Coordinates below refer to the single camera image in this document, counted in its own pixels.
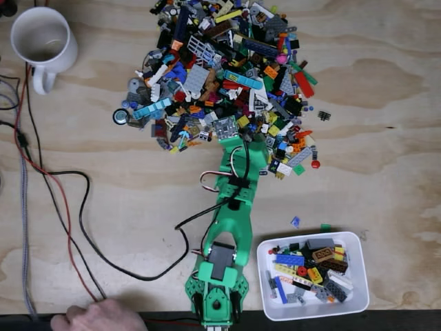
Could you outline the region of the person's hand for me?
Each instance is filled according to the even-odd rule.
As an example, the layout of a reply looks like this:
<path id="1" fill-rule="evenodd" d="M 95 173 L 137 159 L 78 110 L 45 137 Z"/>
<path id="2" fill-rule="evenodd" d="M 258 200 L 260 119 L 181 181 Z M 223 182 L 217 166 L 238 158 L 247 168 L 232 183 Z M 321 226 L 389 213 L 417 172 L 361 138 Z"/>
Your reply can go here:
<path id="1" fill-rule="evenodd" d="M 72 305 L 65 314 L 53 316 L 50 327 L 54 331 L 147 330 L 144 320 L 137 312 L 115 299 L 104 299 L 91 303 L 86 308 Z"/>

